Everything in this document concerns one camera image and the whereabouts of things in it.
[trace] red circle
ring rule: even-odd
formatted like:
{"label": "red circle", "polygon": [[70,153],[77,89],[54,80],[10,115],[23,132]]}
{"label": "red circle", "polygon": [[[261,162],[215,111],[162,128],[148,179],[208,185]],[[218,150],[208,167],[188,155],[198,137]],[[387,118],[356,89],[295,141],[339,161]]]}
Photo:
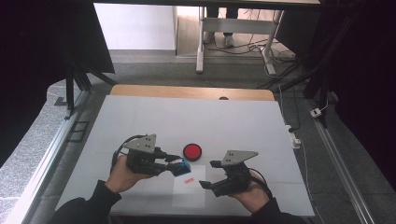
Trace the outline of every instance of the red circle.
{"label": "red circle", "polygon": [[201,157],[202,150],[196,144],[188,144],[184,147],[184,156],[188,160],[198,160]]}

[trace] power strip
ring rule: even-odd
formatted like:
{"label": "power strip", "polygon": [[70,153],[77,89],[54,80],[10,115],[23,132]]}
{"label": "power strip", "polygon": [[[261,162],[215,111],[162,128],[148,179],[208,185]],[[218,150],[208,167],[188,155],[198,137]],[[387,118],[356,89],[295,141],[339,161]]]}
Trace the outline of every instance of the power strip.
{"label": "power strip", "polygon": [[311,112],[311,116],[314,118],[317,118],[321,115],[321,111],[319,110],[319,108],[313,109],[310,112]]}
{"label": "power strip", "polygon": [[286,130],[289,133],[291,147],[293,149],[298,149],[298,148],[300,148],[301,141],[300,141],[300,139],[296,138],[296,135],[294,135],[294,133],[289,132],[290,128],[291,128],[290,125],[286,125]]}

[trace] person's arm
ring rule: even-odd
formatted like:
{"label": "person's arm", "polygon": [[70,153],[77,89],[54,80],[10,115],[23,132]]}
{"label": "person's arm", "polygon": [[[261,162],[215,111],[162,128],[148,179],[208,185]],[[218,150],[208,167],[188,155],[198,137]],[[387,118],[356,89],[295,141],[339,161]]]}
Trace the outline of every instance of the person's arm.
{"label": "person's arm", "polygon": [[99,180],[88,201],[73,199],[60,207],[48,224],[101,223],[111,207],[121,199],[120,193],[133,187],[137,181],[150,175],[133,174],[126,166],[126,156],[120,156],[107,182]]}
{"label": "person's arm", "polygon": [[282,213],[276,202],[276,198],[269,199],[262,186],[255,182],[250,182],[247,190],[229,195],[238,200],[246,209],[251,212],[251,217],[258,223],[271,224],[305,224],[301,217]]}

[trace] aluminum rail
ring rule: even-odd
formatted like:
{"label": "aluminum rail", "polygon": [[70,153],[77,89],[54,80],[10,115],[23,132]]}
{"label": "aluminum rail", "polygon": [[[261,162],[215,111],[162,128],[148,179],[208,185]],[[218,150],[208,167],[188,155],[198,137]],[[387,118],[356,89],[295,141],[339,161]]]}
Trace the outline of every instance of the aluminum rail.
{"label": "aluminum rail", "polygon": [[319,135],[327,148],[327,151],[332,159],[332,163],[335,167],[335,170],[338,173],[338,176],[341,179],[341,182],[344,185],[344,188],[347,194],[350,197],[350,200],[356,210],[356,213],[361,220],[361,223],[364,224],[375,224],[374,218],[370,213],[369,207],[367,203],[364,201],[361,191],[356,186],[355,181],[353,180],[349,170],[347,169],[344,160],[339,153],[337,146],[335,145],[334,141],[332,140],[332,136],[330,135],[329,131],[321,125],[318,119],[314,119],[315,125],[318,129]]}
{"label": "aluminum rail", "polygon": [[[84,105],[87,98],[88,93],[86,91],[82,91],[76,100],[76,105]],[[62,148],[67,135],[81,111],[82,106],[77,106],[70,119],[62,121],[62,124],[49,144],[43,159],[41,159],[21,197],[18,199],[11,213],[8,215],[6,221],[7,224],[20,224],[26,218],[41,184],[44,182],[52,163]]]}

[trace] black curtain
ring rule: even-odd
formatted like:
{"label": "black curtain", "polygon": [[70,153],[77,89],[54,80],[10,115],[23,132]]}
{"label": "black curtain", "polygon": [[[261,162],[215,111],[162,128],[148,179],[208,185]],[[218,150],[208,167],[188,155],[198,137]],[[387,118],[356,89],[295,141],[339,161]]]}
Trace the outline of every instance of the black curtain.
{"label": "black curtain", "polygon": [[396,14],[391,6],[388,0],[366,2],[333,57],[330,88],[339,98],[340,119],[396,189]]}
{"label": "black curtain", "polygon": [[0,1],[0,165],[29,130],[71,55],[114,73],[93,4]]}

